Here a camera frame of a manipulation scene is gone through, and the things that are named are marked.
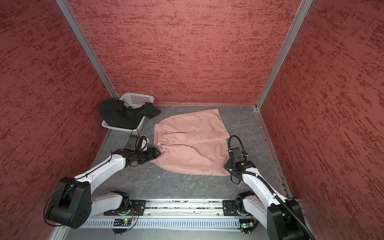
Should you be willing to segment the pink shorts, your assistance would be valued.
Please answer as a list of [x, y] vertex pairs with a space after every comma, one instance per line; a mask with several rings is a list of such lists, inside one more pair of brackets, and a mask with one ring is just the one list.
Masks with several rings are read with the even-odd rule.
[[155, 124], [161, 154], [152, 162], [174, 173], [225, 177], [229, 137], [218, 109], [171, 116]]

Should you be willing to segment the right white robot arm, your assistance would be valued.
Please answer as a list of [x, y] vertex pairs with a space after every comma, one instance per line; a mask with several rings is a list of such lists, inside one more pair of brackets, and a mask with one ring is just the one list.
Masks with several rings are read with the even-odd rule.
[[251, 188], [239, 194], [237, 211], [252, 215], [265, 227], [270, 240], [312, 239], [300, 204], [279, 194], [251, 161], [236, 157], [228, 160], [224, 168]]

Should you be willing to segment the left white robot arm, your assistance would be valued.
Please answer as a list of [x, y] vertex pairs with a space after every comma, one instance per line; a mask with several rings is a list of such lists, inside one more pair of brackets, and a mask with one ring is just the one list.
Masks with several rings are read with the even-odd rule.
[[155, 147], [147, 150], [118, 149], [92, 169], [73, 178], [62, 178], [47, 201], [43, 218], [52, 227], [79, 228], [89, 217], [108, 211], [120, 216], [134, 215], [129, 194], [112, 191], [102, 196], [93, 192], [107, 179], [126, 167], [137, 167], [155, 160], [161, 152]]

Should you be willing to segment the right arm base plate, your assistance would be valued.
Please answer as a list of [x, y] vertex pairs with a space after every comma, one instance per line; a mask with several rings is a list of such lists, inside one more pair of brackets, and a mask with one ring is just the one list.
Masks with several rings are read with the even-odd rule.
[[241, 198], [236, 198], [235, 200], [223, 200], [223, 213], [224, 216], [248, 216], [249, 213], [246, 212], [243, 200]]

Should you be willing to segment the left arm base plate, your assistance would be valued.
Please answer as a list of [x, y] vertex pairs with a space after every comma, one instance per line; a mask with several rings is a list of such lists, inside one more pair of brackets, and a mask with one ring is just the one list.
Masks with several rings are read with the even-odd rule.
[[130, 205], [126, 209], [110, 210], [110, 211], [104, 212], [103, 215], [117, 216], [117, 217], [143, 216], [146, 203], [147, 203], [146, 200], [130, 200]]

